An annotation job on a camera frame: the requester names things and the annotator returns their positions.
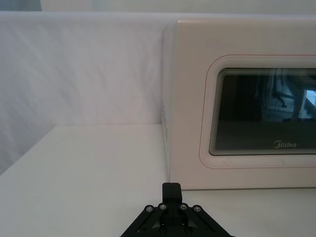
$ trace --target screw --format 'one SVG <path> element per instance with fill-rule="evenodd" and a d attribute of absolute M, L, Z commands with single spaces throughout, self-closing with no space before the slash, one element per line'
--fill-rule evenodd
<path fill-rule="evenodd" d="M 185 232 L 188 233 L 188 234 L 192 234 L 193 230 L 191 227 L 186 227 L 185 228 Z"/>
<path fill-rule="evenodd" d="M 188 207 L 187 207 L 185 204 L 181 204 L 181 205 L 180 205 L 180 208 L 181 208 L 182 210 L 185 210 L 185 209 L 187 209 Z"/>
<path fill-rule="evenodd" d="M 165 210 L 165 209 L 167 208 L 167 206 L 166 206 L 165 204 L 161 204 L 161 205 L 159 206 L 159 208 L 160 208 L 161 210 Z"/>
<path fill-rule="evenodd" d="M 153 211 L 153 208 L 151 206 L 148 206 L 148 207 L 146 207 L 146 211 L 151 212 L 151 211 Z"/>
<path fill-rule="evenodd" d="M 199 206 L 195 206 L 195 207 L 194 207 L 194 211 L 199 212 L 199 211 L 201 211 L 201 208 L 200 208 Z"/>
<path fill-rule="evenodd" d="M 165 235 L 167 233 L 167 228 L 166 227 L 161 227 L 159 231 L 160 231 L 160 233 L 162 235 Z"/>

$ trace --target white table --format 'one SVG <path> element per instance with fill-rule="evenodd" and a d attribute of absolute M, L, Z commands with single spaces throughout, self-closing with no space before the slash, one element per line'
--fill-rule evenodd
<path fill-rule="evenodd" d="M 56 127 L 0 176 L 1 237 L 119 237 L 167 181 L 160 125 Z M 316 190 L 184 191 L 237 237 L 316 235 Z"/>

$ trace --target microwave window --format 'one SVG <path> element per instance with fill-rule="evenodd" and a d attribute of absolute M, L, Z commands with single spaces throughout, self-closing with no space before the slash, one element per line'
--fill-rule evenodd
<path fill-rule="evenodd" d="M 226 68 L 217 78 L 210 153 L 316 149 L 316 69 Z"/>

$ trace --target microwave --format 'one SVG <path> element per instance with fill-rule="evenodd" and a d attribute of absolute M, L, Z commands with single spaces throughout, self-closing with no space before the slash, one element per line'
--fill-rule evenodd
<path fill-rule="evenodd" d="M 316 17 L 180 19 L 162 71 L 170 182 L 316 187 Z"/>

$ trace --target fabric backdrop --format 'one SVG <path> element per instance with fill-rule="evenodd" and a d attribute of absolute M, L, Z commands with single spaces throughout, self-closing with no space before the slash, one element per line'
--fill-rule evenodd
<path fill-rule="evenodd" d="M 57 125 L 160 123 L 162 31 L 186 15 L 2 12 L 0 174 Z"/>

